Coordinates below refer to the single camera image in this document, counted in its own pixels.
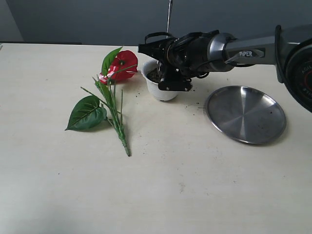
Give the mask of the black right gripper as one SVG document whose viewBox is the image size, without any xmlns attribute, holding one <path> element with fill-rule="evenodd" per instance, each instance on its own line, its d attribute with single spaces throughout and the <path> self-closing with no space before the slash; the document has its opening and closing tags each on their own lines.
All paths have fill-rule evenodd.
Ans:
<svg viewBox="0 0 312 234">
<path fill-rule="evenodd" d="M 189 33 L 181 38 L 139 44 L 138 52 L 158 60 L 162 91 L 188 92 L 193 77 L 205 78 L 209 74 L 208 44 L 214 33 Z"/>
</svg>

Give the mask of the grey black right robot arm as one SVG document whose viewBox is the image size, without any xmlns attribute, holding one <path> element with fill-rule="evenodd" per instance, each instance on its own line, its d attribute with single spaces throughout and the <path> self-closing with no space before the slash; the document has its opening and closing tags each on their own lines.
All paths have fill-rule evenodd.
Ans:
<svg viewBox="0 0 312 234">
<path fill-rule="evenodd" d="M 163 46 L 158 61 L 163 91 L 189 91 L 191 79 L 235 67 L 273 65 L 277 80 L 308 111 L 312 110 L 312 26 L 282 29 L 246 39 L 217 30 L 189 33 Z"/>
</svg>

